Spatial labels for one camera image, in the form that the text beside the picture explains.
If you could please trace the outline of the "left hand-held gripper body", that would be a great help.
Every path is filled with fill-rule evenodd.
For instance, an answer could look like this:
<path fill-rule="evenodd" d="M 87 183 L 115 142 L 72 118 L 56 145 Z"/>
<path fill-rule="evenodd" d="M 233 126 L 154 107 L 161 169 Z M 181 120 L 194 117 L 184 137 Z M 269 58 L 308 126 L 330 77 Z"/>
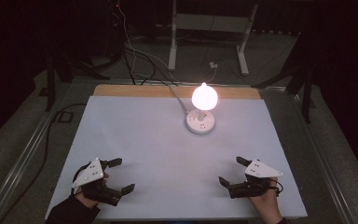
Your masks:
<path fill-rule="evenodd" d="M 86 198 L 117 206 L 121 192 L 108 188 L 103 182 L 108 162 L 96 158 L 80 167 L 73 178 L 72 189 L 81 187 Z"/>

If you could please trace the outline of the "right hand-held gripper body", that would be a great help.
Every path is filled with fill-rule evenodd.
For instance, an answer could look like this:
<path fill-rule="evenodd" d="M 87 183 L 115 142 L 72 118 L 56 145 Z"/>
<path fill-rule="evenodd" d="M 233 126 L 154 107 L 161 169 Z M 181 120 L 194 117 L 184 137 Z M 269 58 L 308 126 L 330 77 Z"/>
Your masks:
<path fill-rule="evenodd" d="M 240 184 L 229 184 L 228 192 L 232 199 L 261 196 L 269 189 L 269 181 L 272 177 L 282 176 L 282 172 L 259 160 L 251 162 L 248 167 L 244 166 L 245 180 Z M 282 191 L 282 184 L 277 182 L 277 195 Z"/>

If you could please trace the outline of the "person's right hand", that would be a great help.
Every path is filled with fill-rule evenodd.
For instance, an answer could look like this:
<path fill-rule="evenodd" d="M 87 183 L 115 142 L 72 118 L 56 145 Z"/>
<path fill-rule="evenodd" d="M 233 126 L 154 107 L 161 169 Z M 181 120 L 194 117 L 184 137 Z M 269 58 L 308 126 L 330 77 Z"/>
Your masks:
<path fill-rule="evenodd" d="M 278 224 L 283 220 L 277 201 L 277 182 L 278 178 L 272 177 L 269 181 L 269 189 L 263 195 L 249 198 L 265 224 Z"/>

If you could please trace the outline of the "person's left hand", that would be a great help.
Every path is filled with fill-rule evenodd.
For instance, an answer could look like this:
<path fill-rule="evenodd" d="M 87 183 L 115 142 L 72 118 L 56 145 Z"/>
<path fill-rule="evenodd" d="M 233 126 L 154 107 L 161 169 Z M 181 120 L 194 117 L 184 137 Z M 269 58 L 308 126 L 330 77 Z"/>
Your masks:
<path fill-rule="evenodd" d="M 88 207 L 89 209 L 92 209 L 94 207 L 96 207 L 99 202 L 95 201 L 95 200 L 91 200 L 89 198 L 86 198 L 83 194 L 83 189 L 81 187 L 79 187 L 76 190 L 76 193 L 74 194 L 74 197 L 80 201 L 84 206 Z"/>

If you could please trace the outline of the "white table mat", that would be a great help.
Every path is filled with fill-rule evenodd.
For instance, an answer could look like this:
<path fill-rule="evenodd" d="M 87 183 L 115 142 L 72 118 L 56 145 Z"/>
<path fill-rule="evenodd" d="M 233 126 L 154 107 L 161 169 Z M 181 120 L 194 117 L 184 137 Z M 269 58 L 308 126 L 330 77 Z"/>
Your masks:
<path fill-rule="evenodd" d="M 240 219 L 257 213 L 245 199 L 232 199 L 219 183 L 244 180 L 237 157 L 259 160 L 281 171 L 278 198 L 285 217 L 303 217 L 306 208 L 262 100 L 224 99 L 213 110 L 216 125 L 197 135 L 185 126 L 188 99 L 92 96 L 89 98 L 51 199 L 70 193 L 78 168 L 100 158 L 121 158 L 108 185 L 134 191 L 118 205 L 104 204 L 100 220 Z"/>

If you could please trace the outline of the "round white power socket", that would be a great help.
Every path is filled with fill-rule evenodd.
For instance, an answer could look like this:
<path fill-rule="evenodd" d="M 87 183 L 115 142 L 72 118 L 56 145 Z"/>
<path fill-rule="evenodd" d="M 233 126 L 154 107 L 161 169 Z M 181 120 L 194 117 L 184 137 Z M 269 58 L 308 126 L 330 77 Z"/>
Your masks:
<path fill-rule="evenodd" d="M 215 126 L 215 118 L 210 111 L 194 109 L 186 115 L 186 127 L 195 134 L 210 133 Z"/>

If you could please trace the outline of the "glowing round bulb lamp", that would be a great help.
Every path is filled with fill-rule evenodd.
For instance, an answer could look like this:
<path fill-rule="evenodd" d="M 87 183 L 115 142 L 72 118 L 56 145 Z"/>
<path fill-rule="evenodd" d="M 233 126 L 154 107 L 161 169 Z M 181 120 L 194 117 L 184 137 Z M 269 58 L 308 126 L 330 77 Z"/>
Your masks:
<path fill-rule="evenodd" d="M 193 106 L 195 106 L 200 111 L 198 121 L 203 121 L 204 113 L 215 108 L 217 105 L 217 91 L 203 82 L 193 91 L 191 101 Z"/>

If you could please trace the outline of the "black tripod stand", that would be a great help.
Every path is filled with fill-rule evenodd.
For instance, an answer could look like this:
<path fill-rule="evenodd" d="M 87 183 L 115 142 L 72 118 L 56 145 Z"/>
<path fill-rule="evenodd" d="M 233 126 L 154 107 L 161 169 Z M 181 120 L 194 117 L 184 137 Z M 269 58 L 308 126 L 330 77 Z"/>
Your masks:
<path fill-rule="evenodd" d="M 265 81 L 253 84 L 253 88 L 265 89 L 279 80 L 291 77 L 285 90 L 288 94 L 298 94 L 303 89 L 301 113 L 304 120 L 310 123 L 310 96 L 313 67 L 310 62 L 310 45 L 312 38 L 301 33 L 296 39 L 291 52 L 289 53 L 281 72 Z"/>
<path fill-rule="evenodd" d="M 55 75 L 63 82 L 71 82 L 74 78 L 70 72 L 70 66 L 80 69 L 87 75 L 96 79 L 107 80 L 108 77 L 98 74 L 93 69 L 87 67 L 85 64 L 77 61 L 62 52 L 61 50 L 51 47 L 46 49 L 46 66 L 47 66 L 47 107 L 50 111 L 56 101 Z"/>

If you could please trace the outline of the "white metal stand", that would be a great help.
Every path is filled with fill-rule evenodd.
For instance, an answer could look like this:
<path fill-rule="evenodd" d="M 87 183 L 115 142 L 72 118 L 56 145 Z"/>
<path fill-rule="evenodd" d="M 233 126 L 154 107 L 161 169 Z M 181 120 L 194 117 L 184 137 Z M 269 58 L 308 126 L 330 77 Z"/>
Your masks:
<path fill-rule="evenodd" d="M 175 70 L 177 56 L 176 33 L 178 30 L 242 33 L 242 41 L 236 47 L 236 52 L 241 74 L 248 76 L 249 68 L 244 50 L 252 31 L 257 10 L 258 4 L 252 4 L 250 14 L 247 17 L 184 14 L 177 12 L 177 0 L 172 0 L 172 33 L 168 70 L 170 72 Z"/>

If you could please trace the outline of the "black floor bracket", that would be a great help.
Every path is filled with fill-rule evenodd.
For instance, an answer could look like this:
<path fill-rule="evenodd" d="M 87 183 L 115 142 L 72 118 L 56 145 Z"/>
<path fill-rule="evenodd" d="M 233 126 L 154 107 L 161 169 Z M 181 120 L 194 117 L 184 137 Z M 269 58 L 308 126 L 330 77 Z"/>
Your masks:
<path fill-rule="evenodd" d="M 55 123 L 71 123 L 74 117 L 73 112 L 59 111 L 56 113 L 53 121 Z"/>

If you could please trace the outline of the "metal floor rail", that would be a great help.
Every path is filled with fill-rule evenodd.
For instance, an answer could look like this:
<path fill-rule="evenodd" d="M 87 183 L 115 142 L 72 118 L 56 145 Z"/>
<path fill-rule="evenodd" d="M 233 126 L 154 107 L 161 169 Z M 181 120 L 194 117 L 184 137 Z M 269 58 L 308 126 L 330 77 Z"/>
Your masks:
<path fill-rule="evenodd" d="M 56 101 L 47 111 L 48 100 L 35 93 L 20 106 L 0 131 L 0 218 L 33 159 L 48 123 L 52 120 L 68 90 L 62 83 L 56 90 Z"/>
<path fill-rule="evenodd" d="M 334 175 L 334 172 L 328 162 L 328 159 L 323 153 L 321 145 L 318 143 L 316 135 L 314 134 L 309 123 L 303 118 L 301 108 L 302 102 L 296 94 L 289 94 L 289 100 L 291 101 L 293 108 L 296 112 L 296 115 L 301 123 L 302 128 L 304 129 L 307 137 L 310 140 L 311 148 L 316 159 L 316 163 L 319 167 L 319 170 L 324 178 L 324 183 L 328 188 L 330 196 L 336 206 L 337 212 L 341 218 L 343 224 L 358 224 L 356 218 L 351 212 L 348 203 L 340 189 L 337 179 Z"/>

